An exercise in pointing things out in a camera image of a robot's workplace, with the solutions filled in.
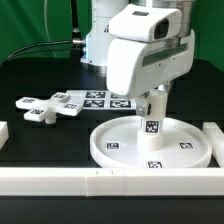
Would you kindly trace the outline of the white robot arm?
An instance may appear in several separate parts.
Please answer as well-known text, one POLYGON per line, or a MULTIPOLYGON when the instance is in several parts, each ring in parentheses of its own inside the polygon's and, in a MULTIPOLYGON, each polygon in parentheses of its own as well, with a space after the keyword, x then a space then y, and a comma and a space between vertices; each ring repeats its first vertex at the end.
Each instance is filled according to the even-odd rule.
POLYGON ((91 0, 92 27, 81 62, 106 75, 112 94, 133 99, 138 115, 157 113, 152 90, 192 67, 195 1, 91 0))

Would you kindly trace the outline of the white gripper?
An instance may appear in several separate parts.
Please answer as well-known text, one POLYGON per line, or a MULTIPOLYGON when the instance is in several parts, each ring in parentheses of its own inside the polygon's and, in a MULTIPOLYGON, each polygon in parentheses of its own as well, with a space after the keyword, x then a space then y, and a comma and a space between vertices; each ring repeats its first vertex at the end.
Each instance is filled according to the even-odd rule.
POLYGON ((169 93, 169 81, 190 71, 194 45, 194 31, 174 48, 166 40, 143 43, 115 38, 108 51, 107 89, 119 97, 136 97, 136 114, 147 116, 148 98, 140 95, 158 86, 169 93))

